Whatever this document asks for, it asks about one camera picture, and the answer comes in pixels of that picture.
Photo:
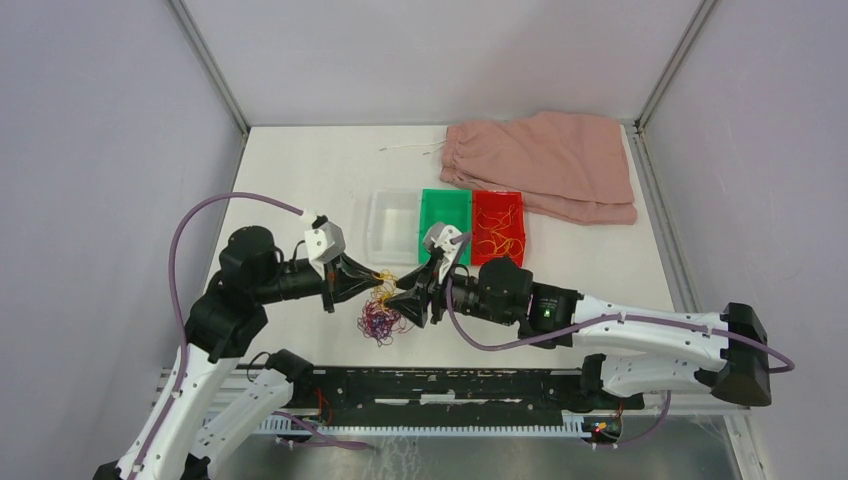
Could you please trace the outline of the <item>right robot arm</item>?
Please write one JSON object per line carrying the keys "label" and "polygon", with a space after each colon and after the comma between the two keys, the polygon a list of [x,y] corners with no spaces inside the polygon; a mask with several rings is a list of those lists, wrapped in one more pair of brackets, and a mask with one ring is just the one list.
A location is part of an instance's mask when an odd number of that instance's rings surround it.
{"label": "right robot arm", "polygon": [[519,346],[585,349],[577,392],[591,408],[651,391],[708,393],[745,407],[772,403],[767,332],[747,304],[709,313],[629,307],[536,282],[507,257],[486,262],[478,275],[431,261],[398,286],[386,306],[419,327],[451,310],[517,327]]}

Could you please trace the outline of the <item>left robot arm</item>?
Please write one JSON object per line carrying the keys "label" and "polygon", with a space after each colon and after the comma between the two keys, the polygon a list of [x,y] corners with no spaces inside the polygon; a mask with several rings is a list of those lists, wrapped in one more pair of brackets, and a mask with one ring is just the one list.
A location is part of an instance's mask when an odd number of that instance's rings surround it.
{"label": "left robot arm", "polygon": [[268,304],[318,296],[327,312],[381,284],[378,274],[341,253],[319,274],[306,259],[284,260],[261,226],[234,232],[220,269],[190,309],[187,351],[177,357],[150,418],[131,448],[100,466],[97,479],[211,479],[275,410],[307,404],[311,363],[280,350],[254,384],[203,420],[224,381],[268,322]]}

